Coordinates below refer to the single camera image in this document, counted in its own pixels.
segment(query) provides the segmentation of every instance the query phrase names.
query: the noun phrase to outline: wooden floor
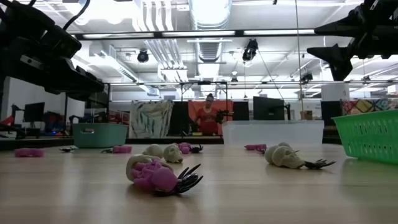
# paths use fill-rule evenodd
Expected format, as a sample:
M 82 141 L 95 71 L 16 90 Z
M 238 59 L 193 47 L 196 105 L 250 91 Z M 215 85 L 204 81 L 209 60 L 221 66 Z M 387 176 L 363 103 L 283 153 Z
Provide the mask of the wooden floor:
M 140 153 L 145 146 L 134 146 Z M 256 152 L 205 146 L 182 166 L 205 178 L 181 197 L 154 198 L 125 176 L 126 154 L 46 149 L 44 158 L 0 153 L 0 223 L 398 223 L 398 167 L 348 159 L 341 146 L 300 149 L 324 170 L 267 165 Z

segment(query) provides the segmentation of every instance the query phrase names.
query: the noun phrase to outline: pink toy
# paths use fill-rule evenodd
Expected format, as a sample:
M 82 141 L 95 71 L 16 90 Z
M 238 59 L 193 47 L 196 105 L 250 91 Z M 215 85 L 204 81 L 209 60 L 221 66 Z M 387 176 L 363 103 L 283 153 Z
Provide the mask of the pink toy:
M 244 147 L 248 151 L 257 150 L 257 151 L 262 152 L 262 153 L 264 153 L 266 151 L 266 149 L 267 149 L 267 145 L 266 144 L 247 145 L 247 146 L 244 146 Z
M 42 149 L 23 148 L 23 149 L 16 149 L 14 152 L 15 152 L 15 157 L 43 157 L 44 156 L 44 151 Z
M 178 148 L 180 149 L 182 154 L 189 154 L 189 152 L 191 151 L 191 144 L 183 142 L 178 144 Z
M 184 193 L 195 186 L 203 178 L 198 174 L 192 174 L 200 166 L 192 170 L 186 168 L 177 178 L 173 171 L 162 166 L 162 163 L 155 159 L 152 162 L 138 162 L 131 170 L 134 177 L 134 185 L 146 192 L 155 192 L 158 196 L 169 196 Z
M 131 153 L 131 146 L 114 146 L 113 153 Z

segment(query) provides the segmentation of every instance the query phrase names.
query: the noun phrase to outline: computer monitor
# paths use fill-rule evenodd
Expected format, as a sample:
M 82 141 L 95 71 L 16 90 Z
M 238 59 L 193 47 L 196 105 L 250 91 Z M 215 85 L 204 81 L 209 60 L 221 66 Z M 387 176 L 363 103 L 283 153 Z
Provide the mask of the computer monitor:
M 280 99 L 254 96 L 253 119 L 274 120 L 274 121 L 284 120 L 285 119 L 284 101 Z
M 24 122 L 42 121 L 44 114 L 44 103 L 32 103 L 25 105 Z

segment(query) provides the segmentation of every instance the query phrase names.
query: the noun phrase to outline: air duct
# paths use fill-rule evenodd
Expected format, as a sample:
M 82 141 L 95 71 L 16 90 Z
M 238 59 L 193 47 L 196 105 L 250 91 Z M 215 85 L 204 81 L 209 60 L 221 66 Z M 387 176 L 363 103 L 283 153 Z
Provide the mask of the air duct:
M 223 30 L 228 26 L 232 0 L 189 0 L 192 27 L 195 30 Z M 205 63 L 215 63 L 222 53 L 222 43 L 196 43 L 198 59 Z M 218 73 L 220 65 L 198 65 L 200 75 L 202 70 L 210 74 Z

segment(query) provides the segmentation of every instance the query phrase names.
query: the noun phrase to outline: ceiling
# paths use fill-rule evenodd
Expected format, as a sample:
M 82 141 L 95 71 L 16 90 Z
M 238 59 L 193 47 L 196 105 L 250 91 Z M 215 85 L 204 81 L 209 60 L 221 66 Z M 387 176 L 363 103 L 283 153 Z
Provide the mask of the ceiling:
M 272 0 L 234 0 L 228 29 L 312 29 L 320 25 L 342 19 L 348 12 L 356 7 L 361 1 L 321 1 L 321 0 L 297 0 L 297 14 L 295 1 L 280 0 L 272 5 Z M 191 30 L 192 23 L 190 11 L 187 10 L 188 1 L 172 0 L 172 25 L 175 30 Z M 62 1 L 37 1 L 35 7 L 44 11 L 59 26 L 63 26 L 73 14 L 65 7 Z M 103 7 L 103 18 L 123 17 L 118 24 L 111 24 L 106 19 L 91 19 L 86 25 L 78 26 L 73 24 L 69 32 L 76 33 L 100 33 L 100 32 L 135 32 L 132 26 L 133 11 L 112 11 L 112 7 Z M 209 16 L 213 12 L 209 5 Z M 242 52 L 247 45 L 248 38 L 231 38 L 231 42 L 223 43 L 220 69 L 216 80 L 230 80 L 233 71 L 237 72 L 239 81 L 268 81 L 269 73 L 276 81 L 289 81 L 293 78 L 298 80 L 297 72 L 302 68 L 303 72 L 312 72 L 315 80 L 321 80 L 320 60 L 305 53 L 309 47 L 323 47 L 339 44 L 346 46 L 350 38 L 345 37 L 260 37 L 257 38 L 259 53 L 252 60 L 250 67 L 244 67 Z M 88 47 L 92 42 L 83 44 L 81 52 L 77 53 L 78 63 L 85 65 L 94 75 L 106 82 L 125 82 L 122 75 L 109 67 L 97 57 L 88 54 Z M 118 60 L 124 62 L 127 69 L 133 71 L 142 82 L 161 82 L 158 72 L 158 61 L 149 52 L 149 61 L 139 63 L 137 54 L 139 49 L 145 49 L 144 40 L 102 40 L 103 46 L 112 45 L 118 51 Z M 178 50 L 184 65 L 187 67 L 189 80 L 200 79 L 197 69 L 198 57 L 195 54 L 195 44 L 187 42 L 187 39 L 177 39 Z M 360 80 L 365 74 L 375 75 L 373 80 L 388 80 L 397 76 L 398 57 L 391 57 L 389 60 L 381 60 L 375 57 L 372 60 L 359 60 L 353 58 L 353 71 L 347 79 Z M 380 89 L 385 85 L 375 86 Z M 231 86 L 231 88 L 275 88 L 274 86 Z M 142 91 L 140 88 L 126 86 L 115 89 L 115 91 Z

